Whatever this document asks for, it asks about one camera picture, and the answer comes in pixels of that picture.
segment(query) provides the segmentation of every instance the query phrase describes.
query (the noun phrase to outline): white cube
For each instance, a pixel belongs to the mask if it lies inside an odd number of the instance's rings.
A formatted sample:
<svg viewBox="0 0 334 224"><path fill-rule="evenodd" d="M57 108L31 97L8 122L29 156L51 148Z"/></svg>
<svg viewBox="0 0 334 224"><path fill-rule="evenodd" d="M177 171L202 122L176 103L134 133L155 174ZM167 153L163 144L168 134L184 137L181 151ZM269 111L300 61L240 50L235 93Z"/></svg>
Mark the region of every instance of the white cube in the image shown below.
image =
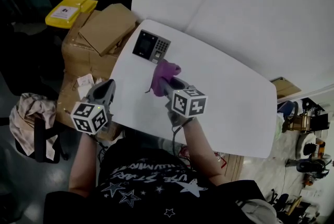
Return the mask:
<svg viewBox="0 0 334 224"><path fill-rule="evenodd" d="M77 131L96 134L107 122L104 106L76 102L71 118Z"/></svg>
<svg viewBox="0 0 334 224"><path fill-rule="evenodd" d="M208 96L197 89L173 91L172 110L186 118L204 114Z"/></svg>

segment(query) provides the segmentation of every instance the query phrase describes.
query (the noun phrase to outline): yellow object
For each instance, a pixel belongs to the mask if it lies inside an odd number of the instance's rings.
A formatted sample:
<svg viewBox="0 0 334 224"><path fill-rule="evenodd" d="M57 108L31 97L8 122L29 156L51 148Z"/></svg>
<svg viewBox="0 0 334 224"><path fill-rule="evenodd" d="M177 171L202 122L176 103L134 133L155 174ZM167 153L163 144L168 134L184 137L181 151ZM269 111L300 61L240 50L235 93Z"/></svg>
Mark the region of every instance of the yellow object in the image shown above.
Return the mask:
<svg viewBox="0 0 334 224"><path fill-rule="evenodd" d="M91 13L98 1L63 0L45 18L48 26L70 29L80 13Z"/></svg>

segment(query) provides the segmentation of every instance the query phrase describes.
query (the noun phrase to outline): black t-shirt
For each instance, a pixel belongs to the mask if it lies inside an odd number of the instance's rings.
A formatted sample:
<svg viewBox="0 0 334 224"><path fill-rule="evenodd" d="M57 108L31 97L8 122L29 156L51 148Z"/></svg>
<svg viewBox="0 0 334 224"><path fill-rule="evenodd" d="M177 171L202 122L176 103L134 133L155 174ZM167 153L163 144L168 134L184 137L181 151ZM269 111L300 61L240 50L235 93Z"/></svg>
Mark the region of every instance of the black t-shirt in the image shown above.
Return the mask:
<svg viewBox="0 0 334 224"><path fill-rule="evenodd" d="M44 223L140 219L252 223L235 201L263 198L254 181L216 187L164 150L127 151L124 144L117 144L106 153L98 187L88 198L69 192L47 195Z"/></svg>

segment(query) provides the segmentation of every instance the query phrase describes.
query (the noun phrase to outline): gray fabric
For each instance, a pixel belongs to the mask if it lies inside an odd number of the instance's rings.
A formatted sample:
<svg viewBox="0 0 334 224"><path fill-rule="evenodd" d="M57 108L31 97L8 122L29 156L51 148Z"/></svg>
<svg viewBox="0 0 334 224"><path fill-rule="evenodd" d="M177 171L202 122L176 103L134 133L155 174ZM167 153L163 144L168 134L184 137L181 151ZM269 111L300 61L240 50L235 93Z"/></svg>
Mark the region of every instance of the gray fabric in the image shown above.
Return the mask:
<svg viewBox="0 0 334 224"><path fill-rule="evenodd" d="M276 224L276 211L272 205L260 199L244 201L241 210L255 224Z"/></svg>
<svg viewBox="0 0 334 224"><path fill-rule="evenodd" d="M41 95L23 93L20 101L11 110L9 128L27 156L34 152L35 117L45 121L46 129L51 128L56 117L56 103ZM54 159L52 146L57 137L58 135L55 135L46 141L46 157L51 160Z"/></svg>

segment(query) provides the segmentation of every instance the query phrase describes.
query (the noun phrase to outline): floor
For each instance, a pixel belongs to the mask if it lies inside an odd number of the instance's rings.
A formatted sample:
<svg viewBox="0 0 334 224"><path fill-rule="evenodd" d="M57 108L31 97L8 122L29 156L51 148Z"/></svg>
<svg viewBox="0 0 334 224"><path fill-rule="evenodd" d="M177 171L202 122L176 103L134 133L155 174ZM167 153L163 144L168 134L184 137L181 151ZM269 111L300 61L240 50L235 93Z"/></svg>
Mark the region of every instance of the floor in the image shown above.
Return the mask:
<svg viewBox="0 0 334 224"><path fill-rule="evenodd" d="M49 85L57 89L60 82ZM0 117L7 117L18 99L10 93L0 74ZM61 160L58 164L37 163L16 152L8 126L0 126L0 134L0 192L13 193L19 202L22 217L16 223L42 223L46 194L67 190L80 134L75 131L62 134L61 143L69 154L69 160ZM255 180L265 196L271 194L272 188L279 195L282 192L298 195L302 175L295 168L287 168L285 173L284 167L285 160L294 156L296 140L297 133L287 132L275 140L269 158L245 157L240 179Z"/></svg>

